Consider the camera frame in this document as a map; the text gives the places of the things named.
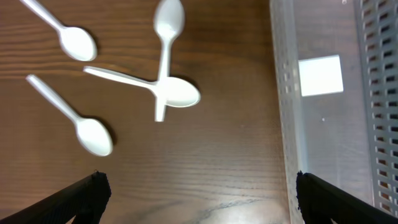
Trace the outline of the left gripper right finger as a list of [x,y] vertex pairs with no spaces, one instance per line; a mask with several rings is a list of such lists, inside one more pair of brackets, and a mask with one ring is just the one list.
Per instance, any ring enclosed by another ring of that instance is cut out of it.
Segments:
[[297,173],[296,191],[298,209],[306,224],[397,224],[392,215],[311,173]]

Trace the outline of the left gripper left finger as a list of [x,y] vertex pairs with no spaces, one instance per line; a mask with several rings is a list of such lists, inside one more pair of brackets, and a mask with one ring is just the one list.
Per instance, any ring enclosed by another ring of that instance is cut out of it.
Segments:
[[1,223],[99,223],[110,197],[107,175],[96,171]]

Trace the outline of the white spoon crossing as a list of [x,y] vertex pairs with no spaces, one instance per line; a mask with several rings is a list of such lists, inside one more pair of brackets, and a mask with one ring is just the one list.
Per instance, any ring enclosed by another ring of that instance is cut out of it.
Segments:
[[[182,33],[185,10],[180,0],[162,0],[154,16],[154,30],[161,41],[158,80],[170,77],[170,59],[173,42]],[[155,121],[162,122],[165,116],[166,100],[163,96],[155,101]]]

